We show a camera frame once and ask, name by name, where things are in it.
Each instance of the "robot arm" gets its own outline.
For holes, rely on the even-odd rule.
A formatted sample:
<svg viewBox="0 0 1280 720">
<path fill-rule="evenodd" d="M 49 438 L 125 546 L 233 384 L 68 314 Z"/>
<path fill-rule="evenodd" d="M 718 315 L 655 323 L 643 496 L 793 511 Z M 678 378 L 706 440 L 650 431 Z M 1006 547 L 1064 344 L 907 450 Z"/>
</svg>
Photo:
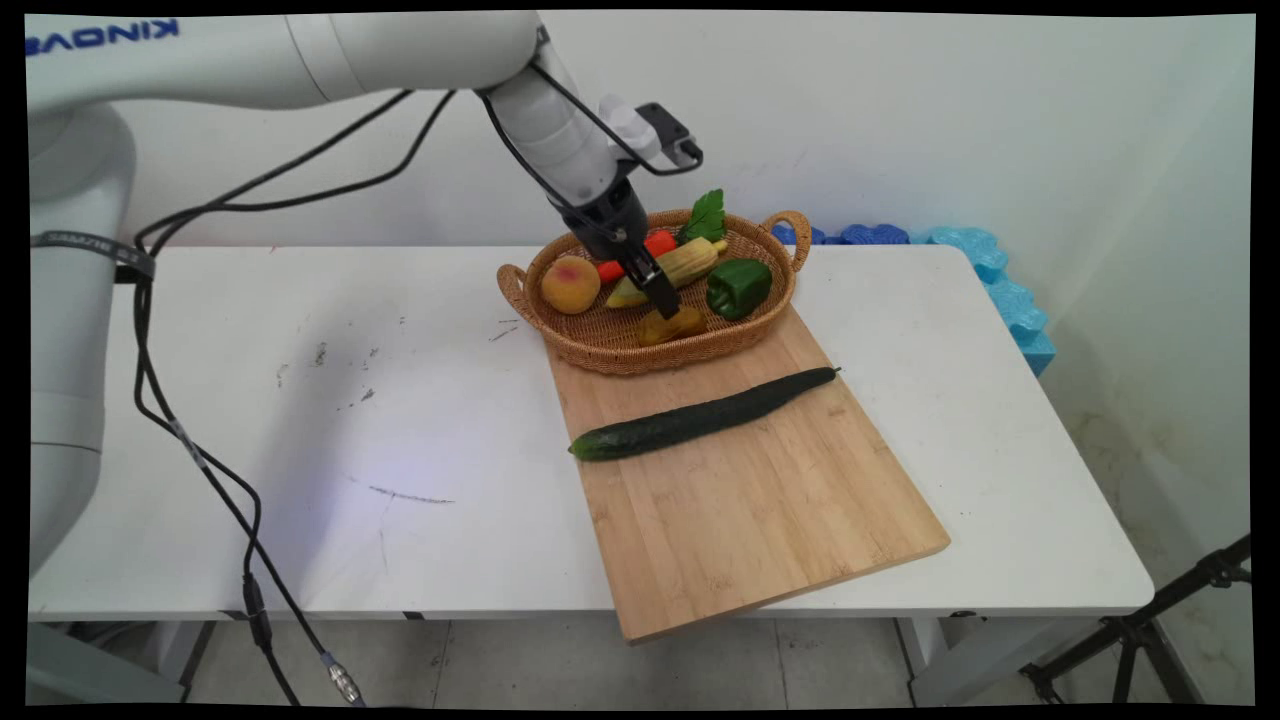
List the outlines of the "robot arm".
<svg viewBox="0 0 1280 720">
<path fill-rule="evenodd" d="M 582 245 L 618 260 L 664 315 L 678 309 L 643 243 L 645 213 L 626 179 L 637 163 L 531 67 L 576 94 L 534 12 L 26 15 L 26 31 L 33 237 L 116 236 L 134 156 L 111 100 L 289 109 L 390 88 L 475 88 Z M 643 132 L 631 137 L 655 131 L 668 158 L 694 164 L 675 151 L 691 147 L 680 123 L 657 104 L 639 114 Z M 33 246 L 31 263 L 33 574 L 96 484 L 115 266 L 74 247 Z"/>
<path fill-rule="evenodd" d="M 664 315 L 678 307 L 675 288 L 644 249 L 645 213 L 626 179 L 635 163 L 618 158 L 617 145 L 530 68 L 536 63 L 576 95 L 532 10 L 27 15 L 26 29 L 33 155 L 58 137 L 67 111 L 109 100 L 288 109 L 390 88 L 481 91 L 500 123 L 497 129 L 568 201 L 553 204 L 591 255 L 618 260 Z M 663 131 L 668 156 L 691 164 L 671 152 L 687 132 L 659 105 L 645 110 Z M 628 119 L 654 127 L 635 113 Z"/>
</svg>

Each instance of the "white table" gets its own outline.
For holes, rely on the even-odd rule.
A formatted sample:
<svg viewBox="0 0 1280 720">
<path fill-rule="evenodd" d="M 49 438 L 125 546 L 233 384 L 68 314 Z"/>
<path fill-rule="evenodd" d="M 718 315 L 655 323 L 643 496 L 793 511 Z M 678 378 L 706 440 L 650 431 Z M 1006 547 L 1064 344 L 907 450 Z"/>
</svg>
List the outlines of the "white table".
<svg viewBox="0 0 1280 720">
<path fill-rule="evenodd" d="M 612 609 L 544 346 L 511 322 L 494 279 L 535 252 L 161 256 L 151 351 L 163 387 L 191 436 L 259 489 L 264 544 L 308 616 Z M 133 407 L 131 293 L 119 288 L 113 306 L 100 484 L 31 580 L 29 621 L 242 610 L 243 533 L 183 448 Z M 928 662 L 916 701 L 934 703 L 986 682 L 975 662 L 1007 671 L 1047 650 L 1064 632 L 1048 618 L 1087 623 L 1151 600 L 959 251 L 815 247 L 794 302 L 952 543 L 758 614 L 916 619 L 913 655 Z M 287 611 L 259 577 L 268 607 Z M 1010 620 L 998 638 L 992 626 L 931 657 L 946 648 L 920 623 L 956 611 Z"/>
</svg>

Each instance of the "wicker basket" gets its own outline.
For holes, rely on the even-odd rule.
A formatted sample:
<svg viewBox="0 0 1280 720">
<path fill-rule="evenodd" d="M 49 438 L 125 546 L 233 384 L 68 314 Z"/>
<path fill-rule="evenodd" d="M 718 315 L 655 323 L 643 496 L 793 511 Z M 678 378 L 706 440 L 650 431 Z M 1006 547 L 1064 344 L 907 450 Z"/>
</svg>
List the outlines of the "wicker basket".
<svg viewBox="0 0 1280 720">
<path fill-rule="evenodd" d="M 689 222 L 691 210 L 668 210 L 649 215 L 649 229 L 668 229 L 672 233 Z M 787 252 L 767 228 L 785 220 L 796 231 L 795 256 Z M 727 258 L 753 258 L 773 272 L 773 287 L 755 311 L 744 320 L 728 322 L 707 306 L 707 279 L 699 279 L 680 288 L 680 302 L 700 310 L 707 318 L 707 332 L 684 340 L 640 347 L 636 328 L 640 318 L 653 310 L 652 304 L 640 307 L 611 310 L 604 306 L 609 288 L 602 288 L 591 307 L 577 315 L 563 315 L 543 301 L 539 287 L 543 273 L 562 255 L 589 258 L 586 250 L 572 234 L 563 234 L 543 249 L 529 265 L 529 272 L 515 265 L 498 268 L 498 287 L 507 302 L 556 348 L 566 361 L 600 373 L 626 375 L 666 368 L 678 368 L 699 360 L 719 357 L 759 342 L 778 314 L 791 302 L 796 287 L 796 272 L 809 255 L 809 220 L 796 211 L 777 213 L 763 224 L 751 223 L 737 215 L 724 215 Z"/>
</svg>

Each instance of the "black cable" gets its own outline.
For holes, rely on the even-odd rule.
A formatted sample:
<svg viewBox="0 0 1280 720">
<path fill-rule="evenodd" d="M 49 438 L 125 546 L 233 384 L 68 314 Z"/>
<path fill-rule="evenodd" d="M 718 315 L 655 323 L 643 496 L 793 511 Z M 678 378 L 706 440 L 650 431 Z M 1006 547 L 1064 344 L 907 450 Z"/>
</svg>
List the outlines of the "black cable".
<svg viewBox="0 0 1280 720">
<path fill-rule="evenodd" d="M 361 118 L 358 118 L 356 122 L 351 123 L 349 126 L 347 126 L 346 128 L 343 128 L 342 131 L 339 131 L 337 135 L 334 135 L 333 137 L 330 137 L 329 140 L 326 140 L 326 141 L 321 142 L 320 145 L 312 147 L 307 152 L 303 152 L 298 158 L 296 158 L 293 160 L 289 160 L 288 163 L 284 163 L 283 165 L 278 165 L 276 168 L 274 168 L 271 170 L 268 170 L 266 173 L 259 176 L 257 178 L 253 178 L 252 181 L 250 181 L 250 182 L 247 182 L 247 183 L 244 183 L 244 184 L 242 184 L 242 186 L 239 186 L 239 187 L 237 187 L 237 188 L 234 188 L 234 190 L 232 190 L 232 191 L 229 191 L 229 192 L 227 192 L 227 193 L 216 197 L 211 204 L 219 204 L 219 202 L 225 202 L 228 200 L 233 200 L 233 199 L 236 199 L 236 197 L 238 197 L 241 195 L 244 195 L 246 192 L 248 192 L 248 191 L 251 191 L 251 190 L 253 190 L 253 188 L 256 188 L 256 187 L 266 183 L 268 181 L 271 181 L 271 179 L 274 179 L 274 178 L 276 178 L 276 177 L 279 177 L 279 176 L 282 176 L 282 174 L 284 174 L 284 173 L 287 173 L 287 172 L 289 172 L 289 170 L 292 170 L 292 169 L 294 169 L 294 168 L 297 168 L 297 167 L 300 167 L 300 165 L 310 161 L 310 160 L 312 160 L 314 158 L 316 158 L 320 154 L 323 154 L 326 150 L 329 150 L 330 147 L 333 147 L 337 143 L 339 143 L 343 140 L 346 140 L 353 132 L 358 131 L 360 128 L 365 127 L 366 124 L 369 124 L 374 119 L 379 118 L 380 115 L 383 115 L 384 113 L 387 113 L 388 110 L 390 110 L 392 108 L 394 108 L 396 105 L 398 105 L 402 100 L 404 100 L 410 95 L 412 95 L 411 90 L 403 90 L 401 92 L 397 92 L 392 99 L 389 99 L 388 101 L 383 102 L 381 105 L 379 105 L 378 108 L 372 109 L 371 111 L 366 113 L 365 115 L 362 115 Z M 143 246 L 143 240 L 146 238 L 146 236 L 150 234 L 151 232 L 155 232 L 156 229 L 159 229 L 161 227 L 165 227 L 165 223 L 168 222 L 168 225 L 169 225 L 168 229 L 164 233 L 161 233 L 160 240 L 151 249 L 151 256 L 155 258 L 155 256 L 157 256 L 160 254 L 160 250 L 164 249 L 164 245 L 166 242 L 169 242 L 169 238 L 172 238 L 178 231 L 180 231 L 188 223 L 191 223 L 192 220 L 195 220 L 197 217 L 198 215 L 189 215 L 189 217 L 186 217 L 184 219 L 180 219 L 180 220 L 166 219 L 166 220 L 160 220 L 159 223 L 152 223 L 152 225 L 150 225 L 148 228 L 145 228 L 142 232 L 140 232 L 134 237 L 134 245 L 137 246 L 137 249 L 140 251 L 146 251 L 146 247 Z M 142 286 L 140 283 L 138 288 L 134 290 L 134 302 L 136 304 L 140 300 L 138 290 L 141 290 L 141 288 L 142 288 Z M 150 319 L 151 319 L 151 292 L 152 292 L 152 288 L 150 287 L 150 283 L 148 283 L 147 287 L 145 288 L 145 292 L 141 293 L 141 301 L 142 301 L 141 315 L 142 315 L 143 328 L 146 328 L 146 327 L 150 325 Z M 136 306 L 134 307 L 134 318 L 137 319 L 138 315 L 140 315 L 138 307 Z M 143 331 L 143 342 L 142 342 L 141 347 L 143 350 L 146 347 L 146 343 L 145 343 L 145 331 Z M 134 405 L 138 406 L 138 410 L 141 410 L 143 415 L 150 415 L 148 411 L 145 409 L 143 401 L 142 401 L 142 379 L 143 379 L 145 370 L 148 366 L 150 366 L 150 359 L 147 359 L 147 361 L 143 361 L 143 359 L 140 357 L 140 360 L 138 360 L 138 368 L 137 368 L 137 377 L 134 378 L 134 383 L 133 383 Z M 156 398 L 157 398 L 157 401 L 161 405 L 161 409 L 165 410 L 168 407 L 168 402 L 164 398 L 164 393 L 156 393 L 156 388 L 159 387 L 159 383 L 155 382 L 154 378 L 148 378 L 148 383 L 151 384 L 152 395 L 156 395 Z M 159 424 L 159 419 L 152 418 L 152 420 L 157 421 L 157 424 Z M 236 484 L 238 484 L 246 493 L 248 493 L 250 498 L 253 501 L 253 525 L 252 525 L 252 530 L 250 533 L 250 542 L 248 542 L 248 544 L 244 548 L 244 573 L 248 574 L 250 573 L 250 561 L 252 559 L 253 550 L 255 550 L 253 548 L 253 544 L 255 544 L 253 541 L 257 538 L 257 532 L 259 532 L 259 527 L 261 524 L 261 518 L 262 518 L 261 500 L 257 497 L 257 493 L 253 491 L 253 488 L 248 486 L 248 483 L 246 483 L 243 479 L 241 479 L 236 473 L 230 471 L 230 469 L 227 468 L 225 465 L 223 465 L 216 457 L 212 457 L 211 455 L 205 454 L 205 460 L 212 462 L 219 470 L 221 470 L 224 474 L 227 474 L 228 477 L 230 477 L 232 480 L 234 480 Z"/>
<path fill-rule="evenodd" d="M 228 193 L 224 193 L 223 196 L 218 197 L 212 202 L 209 202 L 209 204 L 198 206 L 198 208 L 191 208 L 191 209 L 183 210 L 180 213 L 170 215 L 169 218 L 165 218 L 164 220 L 160 220 L 157 223 L 152 223 L 151 225 L 148 225 L 147 228 L 145 228 L 142 232 L 140 232 L 134 237 L 134 245 L 140 250 L 145 250 L 143 240 L 146 238 L 146 236 L 150 234 L 150 233 L 152 233 L 152 232 L 156 232 L 156 231 L 159 231 L 161 228 L 165 228 L 165 232 L 161 234 L 161 237 L 157 240 L 157 242 L 155 243 L 155 246 L 152 246 L 152 249 L 150 251 L 151 256 L 156 256 L 156 255 L 159 255 L 160 250 L 163 250 L 164 245 L 169 241 L 169 238 L 172 238 L 179 229 L 182 229 L 183 227 L 186 227 L 188 223 L 191 223 L 196 218 L 204 215 L 205 213 L 224 211 L 224 210 L 227 210 L 227 211 L 265 211 L 265 210 L 274 210 L 274 209 L 279 209 L 279 208 L 289 208 L 289 206 L 294 206 L 294 205 L 302 205 L 302 204 L 306 204 L 306 202 L 316 202 L 319 200 L 325 200 L 328 197 L 334 197 L 334 196 L 348 193 L 348 192 L 356 192 L 358 190 L 364 190 L 366 187 L 371 187 L 374 184 L 378 184 L 380 182 L 385 182 L 385 181 L 388 181 L 388 179 L 398 176 L 401 172 L 404 170 L 406 167 L 408 167 L 410 161 L 417 154 L 419 147 L 421 146 L 422 141 L 426 138 L 426 133 L 430 131 L 431 126 L 435 123 L 435 119 L 439 117 L 440 111 L 444 109 L 444 106 L 448 104 L 448 101 L 453 97 L 453 95 L 456 94 L 456 91 L 447 92 L 444 95 L 444 97 L 436 104 L 435 109 L 433 110 L 433 113 L 429 117 L 428 122 L 424 124 L 422 129 L 419 132 L 417 137 L 415 138 L 415 141 L 413 141 L 410 151 L 406 154 L 404 159 L 399 163 L 399 165 L 397 165 L 396 168 L 393 168 L 392 170 L 389 170 L 387 173 L 383 173 L 380 176 L 376 176 L 374 178 L 370 178 L 370 179 L 366 179 L 366 181 L 361 181 L 361 182 L 357 182 L 357 183 L 351 183 L 351 184 L 342 186 L 342 187 L 338 187 L 338 188 L 333 188 L 333 190 L 328 190 L 328 191 L 324 191 L 324 192 L 312 193 L 312 195 L 307 195 L 307 196 L 302 196 L 302 197 L 297 197 L 297 199 L 292 199 L 292 200 L 283 200 L 283 201 L 276 201 L 276 202 L 261 202 L 261 204 L 255 204 L 255 205 L 228 205 L 227 204 L 227 200 L 232 200 L 232 199 L 234 199 L 234 197 L 237 197 L 239 195 L 243 195 L 244 192 L 252 190 L 253 187 L 257 187 L 257 186 L 260 186 L 260 184 L 262 184 L 262 183 L 265 183 L 265 182 L 268 182 L 268 181 L 270 181 L 270 179 L 273 179 L 275 177 L 279 177 L 284 172 L 288 172 L 288 170 L 291 170 L 293 168 L 297 168 L 298 165 L 306 163 L 307 160 L 310 160 L 310 159 L 320 155 L 321 152 L 324 152 L 329 147 L 333 147 L 339 141 L 342 141 L 343 138 L 346 138 L 347 136 L 349 136 L 352 132 L 355 132 L 356 129 L 360 129 L 360 127 L 364 127 L 364 124 L 369 123 L 370 120 L 372 120 L 378 115 L 380 115 L 380 114 L 385 113 L 387 110 L 389 110 L 392 106 L 394 106 L 396 104 L 398 104 L 401 100 L 403 100 L 404 97 L 407 97 L 410 94 L 411 94 L 411 91 L 403 91 L 403 92 L 396 95 L 392 100 L 389 100 L 388 102 L 384 102 L 381 106 L 379 106 L 375 110 L 372 110 L 371 113 L 366 114 L 365 117 L 362 117 L 360 120 L 357 120 L 352 126 L 348 126 L 342 132 L 339 132 L 334 137 L 329 138 L 324 143 L 321 143 L 321 145 L 316 146 L 315 149 L 307 151 L 306 154 L 296 158 L 294 160 L 291 160 L 289 163 L 285 163 L 283 165 L 280 165 L 280 167 L 278 167 L 278 168 L 275 168 L 275 169 L 273 169 L 273 170 L 270 170 L 270 172 L 260 176 L 259 178 L 255 178 L 253 181 L 251 181 L 251 182 L 248 182 L 248 183 L 246 183 L 246 184 L 243 184 L 243 186 L 241 186 L 241 187 L 238 187 L 238 188 L 236 188 L 236 190 L 233 190 L 233 191 L 230 191 Z M 134 405 L 137 405 L 137 407 L 142 413 L 142 415 L 145 415 L 151 421 L 154 421 L 156 425 L 159 425 L 163 429 L 165 429 L 165 432 L 168 432 L 169 434 L 173 434 L 174 437 L 177 437 L 178 439 L 180 439 L 183 442 L 183 445 L 187 447 L 187 450 L 192 454 L 193 460 L 196 460 L 196 464 L 200 468 L 200 470 L 204 473 L 205 478 L 214 487 L 214 489 L 218 492 L 219 497 L 221 497 L 223 502 L 228 506 L 228 509 L 236 516 L 236 520 L 241 524 L 241 528 L 243 528 L 244 532 L 246 532 L 246 534 L 250 537 L 250 543 L 248 543 L 248 547 L 246 548 L 246 555 L 244 555 L 244 584 L 246 584 L 246 610 L 247 610 L 247 612 L 250 615 L 251 626 L 252 626 L 253 633 L 255 633 L 255 642 L 259 644 L 259 647 L 262 650 L 262 653 L 266 656 L 268 664 L 271 665 L 271 673 L 273 673 L 273 675 L 275 675 L 276 682 L 279 682 L 282 691 L 284 691 L 285 696 L 289 698 L 289 702 L 293 703 L 293 705 L 297 705 L 297 697 L 293 694 L 293 691 L 289 687 L 289 684 L 288 684 L 287 679 L 284 678 L 283 673 L 280 673 L 279 665 L 278 665 L 278 662 L 275 660 L 275 655 L 273 652 L 271 643 L 270 643 L 270 626 L 266 623 L 266 612 L 265 612 L 262 602 L 261 602 L 261 593 L 257 591 L 257 583 L 256 583 L 256 580 L 252 579 L 252 574 L 250 571 L 251 559 L 252 559 L 252 553 L 255 551 L 262 559 L 262 564 L 266 566 L 268 573 L 271 575 L 271 579 L 275 582 L 276 587 L 279 588 L 280 594 L 284 597 L 285 603 L 293 611 L 293 615 L 298 619 L 298 623 L 301 624 L 301 626 L 302 626 L 303 632 L 306 633 L 307 638 L 311 641 L 311 644 L 316 648 L 316 652 L 319 652 L 323 657 L 325 657 L 326 662 L 333 662 L 333 659 L 332 659 L 332 656 L 329 656 L 328 652 L 325 652 L 325 648 L 320 643 L 319 638 L 316 638 L 316 635 L 312 632 L 310 624 L 307 623 L 306 618 L 303 616 L 302 610 L 294 602 L 292 594 L 289 593 L 288 588 L 285 587 L 284 582 L 282 580 L 279 573 L 275 570 L 275 565 L 271 562 L 270 556 L 266 553 L 266 550 L 262 547 L 261 542 L 257 538 L 257 532 L 259 532 L 259 527 L 260 527 L 260 523 L 261 523 L 261 498 L 259 497 L 257 492 L 253 491 L 253 488 L 248 483 L 246 483 L 239 475 L 237 475 L 234 471 L 232 471 L 229 468 L 227 468 L 224 464 L 221 464 L 216 457 L 214 457 L 211 454 L 209 454 L 207 451 L 205 451 L 202 447 L 200 447 L 198 445 L 196 445 L 187 436 L 187 433 L 182 429 L 180 423 L 178 423 L 177 415 L 173 413 L 173 409 L 169 406 L 168 398 L 165 398 L 164 392 L 160 389 L 160 382 L 159 382 L 159 378 L 156 377 L 155 365 L 151 361 L 151 355 L 150 355 L 150 351 L 148 351 L 148 347 L 147 347 L 147 340 L 148 340 L 148 332 L 150 332 L 150 322 L 151 322 L 151 297 L 152 297 L 152 292 L 154 292 L 154 286 L 152 286 L 152 283 L 151 283 L 150 279 L 147 279 L 145 282 L 140 282 L 134 287 L 134 296 L 133 296 L 134 338 L 136 338 L 137 345 L 138 345 L 138 363 L 137 363 L 137 373 L 136 373 L 136 377 L 134 377 Z M 148 384 L 148 387 L 151 389 L 151 393 L 155 396 L 156 402 L 160 405 L 160 410 L 164 414 L 164 418 L 160 418 L 159 415 L 156 415 L 155 413 L 152 413 L 146 406 L 145 398 L 142 397 L 142 380 L 143 379 L 147 380 L 147 384 Z M 232 480 L 234 480 L 241 488 L 243 488 L 250 495 L 250 497 L 251 497 L 251 500 L 253 502 L 253 523 L 252 523 L 252 525 L 244 519 L 243 512 L 239 510 L 239 507 L 236 505 L 236 502 L 227 493 L 227 489 L 221 486 L 221 483 L 218 482 L 218 478 L 212 474 L 212 471 L 209 470 L 209 468 L 205 464 L 205 461 L 212 464 L 215 468 L 218 468 L 220 471 L 223 471 L 227 477 L 229 477 Z"/>
<path fill-rule="evenodd" d="M 343 140 L 346 140 L 347 136 L 349 136 L 351 133 L 356 132 L 357 129 L 365 127 L 366 124 L 369 124 L 370 122 L 372 122 L 374 119 L 376 119 L 378 117 L 380 117 L 387 110 L 390 110 L 392 108 L 394 108 L 396 105 L 398 105 L 402 100 L 404 100 L 406 97 L 408 97 L 412 94 L 413 94 L 412 90 L 402 90 L 402 91 L 397 92 L 390 100 L 388 100 L 387 102 L 383 102 L 378 108 L 374 108 L 372 110 L 370 110 L 364 117 L 361 117 L 356 122 L 351 123 L 349 126 L 347 126 L 346 128 L 343 128 L 342 131 L 339 131 L 337 135 L 334 135 L 329 140 L 321 142 L 320 145 L 316 145 L 315 147 L 312 147 L 311 150 L 303 152 L 302 155 L 298 155 L 293 160 L 289 160 L 288 163 L 284 163 L 283 165 L 279 165 L 279 167 L 276 167 L 276 168 L 274 168 L 271 170 L 268 170 L 266 173 L 264 173 L 264 174 L 253 178 L 252 181 L 250 181 L 250 182 L 247 182 L 247 183 L 237 187 L 236 190 L 232 190 L 230 192 L 227 192 L 227 193 L 224 193 L 224 195 L 221 195 L 219 197 L 215 197 L 212 200 L 212 202 L 210 202 L 210 205 L 215 205 L 215 204 L 219 204 L 219 202 L 225 202 L 228 200 L 234 200 L 236 197 L 239 197 L 241 195 L 244 195 L 246 192 L 253 190 L 255 187 L 257 187 L 257 186 L 260 186 L 260 184 L 262 184 L 262 183 L 265 183 L 265 182 L 268 182 L 270 179 L 278 178 L 282 174 L 284 174 L 284 173 L 287 173 L 287 172 L 297 168 L 298 165 L 302 165 L 303 163 L 307 163 L 307 161 L 312 160 L 314 158 L 316 158 L 321 152 L 325 152 L 326 150 L 329 150 L 334 145 L 338 145 L 339 142 L 342 142 Z M 134 241 L 133 242 L 137 246 L 137 249 L 141 250 L 141 251 L 146 251 L 146 247 L 142 246 L 142 241 L 148 234 L 151 234 L 152 232 L 155 232 L 155 231 L 157 231 L 157 229 L 160 229 L 160 228 L 163 228 L 165 225 L 172 225 L 170 229 L 166 231 L 164 233 L 164 236 L 156 242 L 155 247 L 151 249 L 151 256 L 152 258 L 155 258 L 156 255 L 159 255 L 160 250 L 165 245 L 165 242 L 168 242 L 169 238 L 173 237 L 174 233 L 177 233 L 178 231 L 180 231 L 191 220 L 196 219 L 196 217 L 189 217 L 189 218 L 182 220 L 180 224 L 174 224 L 177 220 L 182 219 L 180 217 L 182 217 L 183 213 L 175 213 L 174 215 L 169 215 L 168 218 L 164 218 L 161 220 L 156 220 L 155 223 L 151 223 L 148 227 L 143 228 L 137 236 L 134 236 Z"/>
<path fill-rule="evenodd" d="M 422 145 L 422 141 L 426 140 L 426 133 L 431 129 L 431 126 L 435 124 L 435 119 L 440 115 L 440 111 L 444 110 L 444 106 L 449 104 L 449 100 L 452 100 L 454 95 L 457 95 L 456 90 L 451 90 L 444 94 L 444 97 L 442 97 L 440 101 L 435 104 L 435 109 L 431 111 L 431 117 L 428 118 L 426 124 L 422 126 L 422 129 L 419 131 L 417 137 L 413 138 L 413 143 L 410 146 L 410 150 L 404 155 L 404 159 L 401 160 L 398 165 L 396 165 L 394 168 L 380 176 L 375 176 L 372 178 L 355 182 L 351 184 L 344 184 L 340 187 L 325 190 L 323 192 L 315 192 L 311 195 L 303 195 L 301 197 L 292 197 L 288 200 L 276 200 L 274 202 L 252 202 L 246 205 L 233 205 L 228 202 L 214 201 L 207 205 L 188 208 L 163 220 L 152 223 L 148 228 L 146 228 L 145 231 L 142 231 L 142 233 L 140 233 L 138 242 L 141 242 L 141 237 L 150 234 L 159 227 L 164 227 L 165 224 L 175 223 L 179 220 L 189 222 L 198 218 L 200 215 L 204 215 L 205 213 L 262 213 L 266 210 L 283 210 L 285 208 L 294 208 L 297 205 L 306 205 L 308 202 L 319 202 L 320 200 L 328 200 L 330 197 L 337 197 L 339 195 L 346 195 L 348 192 L 356 192 L 358 190 L 365 190 L 366 187 L 372 187 L 375 184 L 387 182 L 394 178 L 396 176 L 401 174 L 402 172 L 404 172 L 404 168 L 408 167 L 408 164 L 413 160 L 413 156 L 417 154 L 417 149 Z M 155 255 L 156 252 L 159 252 L 159 249 L 152 247 L 152 255 Z"/>
<path fill-rule="evenodd" d="M 545 79 L 548 85 L 550 85 L 552 87 L 554 87 L 561 95 L 564 96 L 564 99 L 567 99 L 570 102 L 572 102 L 573 106 L 576 106 L 584 115 L 586 115 L 588 118 L 590 118 L 591 122 L 595 123 L 595 127 L 603 129 L 604 135 L 609 136 L 609 140 L 612 140 L 613 142 L 617 142 L 618 147 L 622 147 L 622 150 L 626 150 L 627 155 L 630 155 L 631 159 L 635 160 L 636 164 L 639 164 L 641 168 L 644 168 L 645 170 L 649 170 L 649 173 L 655 174 L 658 177 L 680 176 L 680 174 L 684 174 L 684 173 L 690 173 L 690 172 L 696 170 L 698 168 L 703 167 L 703 154 L 698 152 L 696 155 L 694 155 L 692 152 L 690 152 L 690 155 L 695 160 L 692 165 L 689 165 L 689 167 L 685 167 L 685 168 L 671 168 L 671 169 L 667 169 L 667 170 L 662 170 L 662 169 L 654 168 L 644 158 L 641 158 L 640 154 L 636 152 L 630 145 L 627 145 L 626 142 L 623 142 L 622 138 L 618 137 L 618 135 L 616 132 L 613 132 L 613 128 L 611 128 L 608 124 L 604 123 L 604 120 L 602 120 L 600 118 L 598 118 L 595 115 L 595 113 L 593 113 L 590 109 L 588 109 L 588 106 L 584 105 L 582 101 L 579 100 L 576 95 L 573 95 L 572 92 L 568 91 L 567 87 L 564 87 L 563 85 L 561 85 L 559 82 L 557 82 L 556 78 L 553 78 L 550 76 L 550 73 L 548 73 L 545 69 L 541 68 L 541 65 L 539 65 L 538 63 L 530 63 L 529 67 L 532 68 L 535 73 L 543 76 L 543 79 Z"/>
<path fill-rule="evenodd" d="M 289 698 L 289 705 L 302 705 L 298 702 L 298 696 L 293 694 L 293 688 L 289 687 L 289 680 L 284 678 L 284 671 L 280 670 L 280 664 L 275 660 L 274 652 L 266 653 L 266 664 L 271 666 L 271 674 L 275 675 L 275 682 L 280 684 L 280 689 L 284 691 L 284 697 Z"/>
</svg>

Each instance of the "tile floor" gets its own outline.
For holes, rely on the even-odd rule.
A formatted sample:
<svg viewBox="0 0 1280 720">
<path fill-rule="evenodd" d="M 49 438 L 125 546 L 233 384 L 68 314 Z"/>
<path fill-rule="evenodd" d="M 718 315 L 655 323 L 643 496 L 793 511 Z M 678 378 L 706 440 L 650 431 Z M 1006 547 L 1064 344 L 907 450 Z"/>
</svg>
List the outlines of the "tile floor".
<svg viewBox="0 0 1280 720">
<path fill-rule="evenodd" d="M 342 705 L 297 624 L 273 623 L 276 655 L 307 705 Z M 910 707 L 892 620 L 710 623 L 639 647 L 609 615 L 536 620 L 329 621 L 321 635 L 374 706 L 522 710 Z M 1117 653 L 1057 683 L 1107 702 Z M 1167 702 L 1139 653 L 1134 702 Z M 243 623 L 219 623 L 188 702 L 283 703 Z M 966 705 L 1034 705 L 1011 675 Z"/>
</svg>

